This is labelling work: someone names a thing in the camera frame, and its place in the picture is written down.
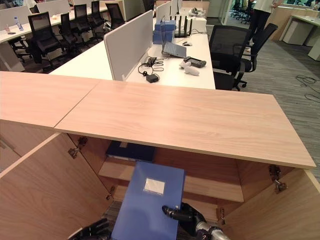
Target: black pants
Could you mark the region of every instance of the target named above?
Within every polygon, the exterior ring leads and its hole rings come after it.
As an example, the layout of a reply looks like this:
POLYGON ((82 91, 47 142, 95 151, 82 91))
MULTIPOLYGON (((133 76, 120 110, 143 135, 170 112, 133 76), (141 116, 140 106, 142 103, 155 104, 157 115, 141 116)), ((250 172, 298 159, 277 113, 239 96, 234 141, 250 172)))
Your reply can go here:
POLYGON ((260 11, 256 9, 253 11, 249 27, 249 29, 252 31, 249 41, 250 39, 252 39, 253 42, 256 42, 256 40, 259 38, 259 34, 261 34, 262 31, 265 29, 265 25, 269 16, 270 13, 266 11, 260 11))

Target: cabinet door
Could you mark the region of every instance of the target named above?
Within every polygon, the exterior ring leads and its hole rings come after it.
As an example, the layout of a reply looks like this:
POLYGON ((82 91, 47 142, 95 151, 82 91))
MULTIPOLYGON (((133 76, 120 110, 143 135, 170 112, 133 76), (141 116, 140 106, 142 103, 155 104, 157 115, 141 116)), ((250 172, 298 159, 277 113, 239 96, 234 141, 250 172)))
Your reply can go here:
POLYGON ((20 156, 0 139, 0 173, 19 158, 20 156))
POLYGON ((0 121, 2 140, 20 156, 28 153, 54 133, 54 131, 28 124, 0 121))
POLYGON ((65 240, 111 204, 87 161, 55 133, 0 173, 0 239, 65 240))
POLYGON ((294 169, 226 217, 223 231, 231 240, 319 240, 320 184, 309 170, 294 169))

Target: computer mouse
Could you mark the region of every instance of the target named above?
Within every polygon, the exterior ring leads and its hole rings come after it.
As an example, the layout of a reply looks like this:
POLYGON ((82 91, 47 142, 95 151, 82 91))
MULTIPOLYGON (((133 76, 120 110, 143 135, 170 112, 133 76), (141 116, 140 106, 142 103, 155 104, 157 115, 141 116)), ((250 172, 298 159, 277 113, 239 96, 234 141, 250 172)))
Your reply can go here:
POLYGON ((183 43, 183 46, 192 46, 192 43, 191 42, 185 42, 185 43, 183 43))

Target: blue folder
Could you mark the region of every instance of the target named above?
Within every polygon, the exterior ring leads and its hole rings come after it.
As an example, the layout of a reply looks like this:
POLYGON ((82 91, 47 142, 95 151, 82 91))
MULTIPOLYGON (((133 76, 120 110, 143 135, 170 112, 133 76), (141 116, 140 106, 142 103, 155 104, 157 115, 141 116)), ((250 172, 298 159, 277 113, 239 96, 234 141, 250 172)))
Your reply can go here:
POLYGON ((185 182, 183 169, 137 162, 113 231, 113 240, 176 240, 178 221, 162 206, 180 208, 185 182), (146 179, 164 182, 163 195, 146 191, 146 179))

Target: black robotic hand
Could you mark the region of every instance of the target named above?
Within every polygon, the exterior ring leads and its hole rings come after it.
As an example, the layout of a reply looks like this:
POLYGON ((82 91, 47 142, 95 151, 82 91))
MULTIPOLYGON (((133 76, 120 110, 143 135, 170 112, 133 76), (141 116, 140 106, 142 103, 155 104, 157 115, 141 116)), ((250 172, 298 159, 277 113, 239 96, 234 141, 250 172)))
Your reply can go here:
POLYGON ((77 231, 68 240, 110 240, 111 232, 108 226, 108 220, 103 218, 77 231))

